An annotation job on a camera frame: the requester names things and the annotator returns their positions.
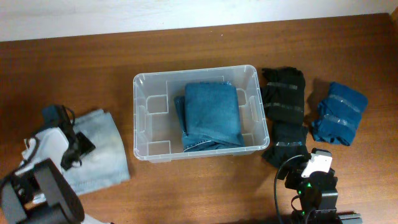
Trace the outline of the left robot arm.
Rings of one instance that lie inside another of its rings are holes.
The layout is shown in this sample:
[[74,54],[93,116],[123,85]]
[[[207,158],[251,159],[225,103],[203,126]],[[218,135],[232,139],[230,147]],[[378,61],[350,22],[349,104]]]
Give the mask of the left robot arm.
[[44,124],[25,138],[17,168],[1,179],[1,209],[8,223],[89,223],[63,172],[81,168],[82,158],[95,149],[74,130],[76,116],[63,105],[42,110]]

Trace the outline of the light blue jeans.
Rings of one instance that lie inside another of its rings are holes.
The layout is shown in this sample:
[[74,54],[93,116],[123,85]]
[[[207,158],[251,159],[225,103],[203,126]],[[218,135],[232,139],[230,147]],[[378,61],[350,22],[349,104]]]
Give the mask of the light blue jeans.
[[95,146],[82,165],[63,172],[77,195],[88,194],[130,179],[121,135],[111,116],[96,110],[76,119],[74,131],[83,133]]

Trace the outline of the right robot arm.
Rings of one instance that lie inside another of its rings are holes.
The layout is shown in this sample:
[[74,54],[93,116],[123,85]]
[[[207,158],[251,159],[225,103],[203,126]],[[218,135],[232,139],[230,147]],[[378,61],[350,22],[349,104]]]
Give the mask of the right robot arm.
[[314,148],[310,153],[293,156],[280,165],[274,178],[274,203],[280,223],[284,220],[279,212],[277,180],[283,180],[286,188],[296,191],[292,202],[300,201],[300,209],[292,207],[289,223],[363,223],[358,213],[337,212],[338,178],[331,168],[332,160],[331,152]]

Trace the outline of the dark blue jeans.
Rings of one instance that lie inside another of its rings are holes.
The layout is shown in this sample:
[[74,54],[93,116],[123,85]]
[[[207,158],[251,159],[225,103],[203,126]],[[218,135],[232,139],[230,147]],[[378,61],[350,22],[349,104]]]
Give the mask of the dark blue jeans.
[[185,85],[174,98],[183,152],[244,147],[237,89],[230,82]]

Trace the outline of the large black taped garment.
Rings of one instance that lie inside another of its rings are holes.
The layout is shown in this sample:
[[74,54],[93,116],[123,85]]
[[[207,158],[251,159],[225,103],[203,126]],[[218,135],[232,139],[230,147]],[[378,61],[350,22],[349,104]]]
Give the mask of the large black taped garment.
[[262,101],[266,117],[301,125],[304,120],[303,73],[294,67],[263,68],[262,75],[267,80],[262,88]]

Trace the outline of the teal taped garment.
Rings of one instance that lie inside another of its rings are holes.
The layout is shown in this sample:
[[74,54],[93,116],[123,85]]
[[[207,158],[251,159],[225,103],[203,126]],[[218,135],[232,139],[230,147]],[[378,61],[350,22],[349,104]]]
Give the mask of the teal taped garment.
[[312,122],[312,136],[317,142],[352,145],[368,99],[360,92],[331,82],[328,96],[317,106],[318,119]]

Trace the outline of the small black taped garment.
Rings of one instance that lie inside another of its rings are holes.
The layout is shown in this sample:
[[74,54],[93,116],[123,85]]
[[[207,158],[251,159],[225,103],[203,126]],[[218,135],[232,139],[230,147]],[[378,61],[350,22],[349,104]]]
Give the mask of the small black taped garment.
[[272,166],[279,168],[283,162],[297,155],[308,154],[306,147],[308,128],[298,124],[274,122],[271,139],[273,145],[267,149],[262,158]]

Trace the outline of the clear plastic storage container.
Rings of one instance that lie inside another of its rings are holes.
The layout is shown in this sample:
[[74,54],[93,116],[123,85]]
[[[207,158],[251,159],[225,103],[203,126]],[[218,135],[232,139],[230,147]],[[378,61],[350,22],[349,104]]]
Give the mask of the clear plastic storage container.
[[[174,98],[185,85],[196,82],[229,82],[236,87],[244,147],[184,152],[182,130]],[[140,73],[133,79],[134,155],[142,161],[245,155],[270,144],[257,70],[252,65]]]

